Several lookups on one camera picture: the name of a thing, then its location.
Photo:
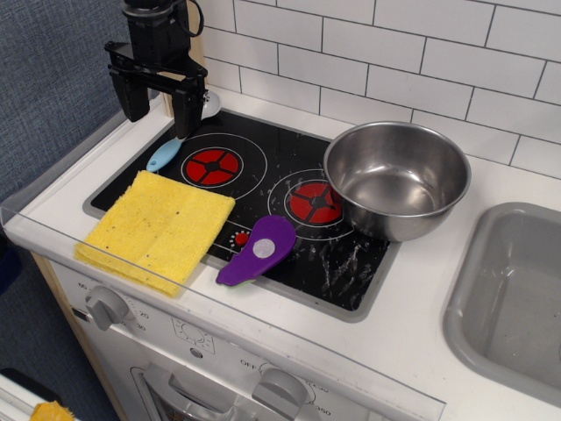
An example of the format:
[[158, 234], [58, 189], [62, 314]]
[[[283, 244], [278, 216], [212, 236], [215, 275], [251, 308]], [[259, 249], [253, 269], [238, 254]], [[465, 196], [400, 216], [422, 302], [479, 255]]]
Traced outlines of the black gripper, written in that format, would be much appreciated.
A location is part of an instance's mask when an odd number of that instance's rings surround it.
[[189, 23], [187, 7], [124, 7], [130, 40], [109, 41], [109, 68], [113, 87], [125, 116], [132, 122], [150, 110], [148, 88], [138, 75], [167, 72], [182, 75], [171, 94], [178, 139], [197, 130], [202, 120], [207, 70], [190, 56], [191, 40], [202, 34], [204, 15], [195, 9], [196, 23]]

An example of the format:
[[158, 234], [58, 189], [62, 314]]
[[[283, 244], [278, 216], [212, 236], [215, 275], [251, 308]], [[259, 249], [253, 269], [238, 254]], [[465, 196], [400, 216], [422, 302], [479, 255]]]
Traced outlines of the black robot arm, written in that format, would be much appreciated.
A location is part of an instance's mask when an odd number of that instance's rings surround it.
[[191, 40], [202, 34], [204, 16], [193, 2], [198, 26], [190, 28], [186, 1], [124, 1], [130, 42], [110, 41], [109, 74], [125, 116], [137, 122], [150, 110], [148, 91], [171, 96], [175, 133], [185, 139], [202, 120], [208, 71], [190, 56]]

